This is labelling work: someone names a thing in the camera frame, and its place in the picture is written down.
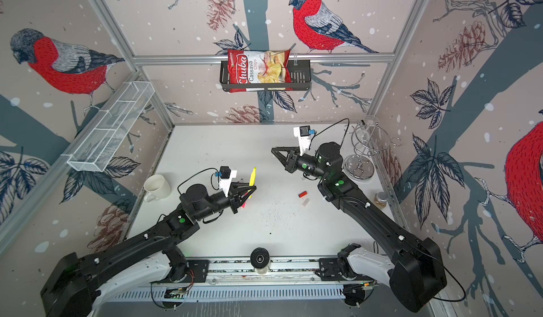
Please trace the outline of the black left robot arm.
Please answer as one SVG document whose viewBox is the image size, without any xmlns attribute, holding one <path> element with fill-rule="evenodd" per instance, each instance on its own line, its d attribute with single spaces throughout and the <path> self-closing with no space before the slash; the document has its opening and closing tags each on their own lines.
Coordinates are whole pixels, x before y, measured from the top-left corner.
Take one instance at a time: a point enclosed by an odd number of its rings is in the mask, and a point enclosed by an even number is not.
<svg viewBox="0 0 543 317">
<path fill-rule="evenodd" d="M 62 257 L 40 291 L 46 316 L 87 316 L 103 287 L 149 256 L 166 257 L 165 274 L 185 267 L 178 244 L 190 238 L 206 218 L 226 208 L 237 212 L 256 191 L 256 186 L 234 182 L 228 191 L 209 195 L 206 186 L 195 184 L 180 195 L 180 204 L 161 221 L 144 232 L 105 251 L 78 257 L 72 252 Z"/>
</svg>

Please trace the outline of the yellow highlighter pen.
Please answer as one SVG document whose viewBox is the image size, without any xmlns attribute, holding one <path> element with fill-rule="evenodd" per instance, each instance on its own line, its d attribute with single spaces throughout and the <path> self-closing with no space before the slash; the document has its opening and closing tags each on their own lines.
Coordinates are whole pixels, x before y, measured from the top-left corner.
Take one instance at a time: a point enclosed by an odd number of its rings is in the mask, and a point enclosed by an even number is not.
<svg viewBox="0 0 543 317">
<path fill-rule="evenodd" d="M 256 168 L 253 169 L 251 175 L 250 175 L 250 182 L 249 182 L 249 186 L 254 186 L 255 184 L 255 179 L 256 179 Z"/>
</svg>

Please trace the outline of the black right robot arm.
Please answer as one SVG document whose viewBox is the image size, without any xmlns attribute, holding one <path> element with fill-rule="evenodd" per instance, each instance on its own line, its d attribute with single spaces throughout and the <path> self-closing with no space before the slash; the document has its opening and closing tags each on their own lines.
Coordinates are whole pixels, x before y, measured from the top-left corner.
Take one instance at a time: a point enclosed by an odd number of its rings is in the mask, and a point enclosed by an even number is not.
<svg viewBox="0 0 543 317">
<path fill-rule="evenodd" d="M 289 173 L 302 171 L 319 178 L 318 190 L 325 200 L 354 219 L 383 248 L 392 265 L 382 282 L 405 308 L 419 311 L 446 287 L 437 244 L 409 233 L 370 201 L 343 172 L 337 143 L 322 144 L 313 156 L 301 154 L 297 147 L 274 147 L 271 152 Z"/>
</svg>

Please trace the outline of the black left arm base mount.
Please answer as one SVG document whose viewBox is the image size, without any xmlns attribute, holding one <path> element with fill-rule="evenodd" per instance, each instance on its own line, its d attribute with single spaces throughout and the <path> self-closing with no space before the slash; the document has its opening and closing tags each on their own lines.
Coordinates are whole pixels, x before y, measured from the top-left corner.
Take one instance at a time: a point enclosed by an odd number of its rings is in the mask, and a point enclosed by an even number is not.
<svg viewBox="0 0 543 317">
<path fill-rule="evenodd" d="M 158 283 L 205 283 L 209 271 L 210 261 L 205 259 L 189 259 L 172 267 L 167 276 Z"/>
</svg>

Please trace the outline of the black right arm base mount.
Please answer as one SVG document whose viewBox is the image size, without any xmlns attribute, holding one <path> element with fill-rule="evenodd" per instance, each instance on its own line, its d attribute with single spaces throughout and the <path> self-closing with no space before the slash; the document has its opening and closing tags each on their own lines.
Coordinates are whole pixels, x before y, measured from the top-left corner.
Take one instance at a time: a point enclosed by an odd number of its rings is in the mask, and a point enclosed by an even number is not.
<svg viewBox="0 0 543 317">
<path fill-rule="evenodd" d="M 345 270 L 339 263 L 338 258 L 320 258 L 318 260 L 318 268 L 315 274 L 323 282 L 370 282 L 375 283 L 376 280 L 366 275 L 358 275 L 350 270 Z"/>
</svg>

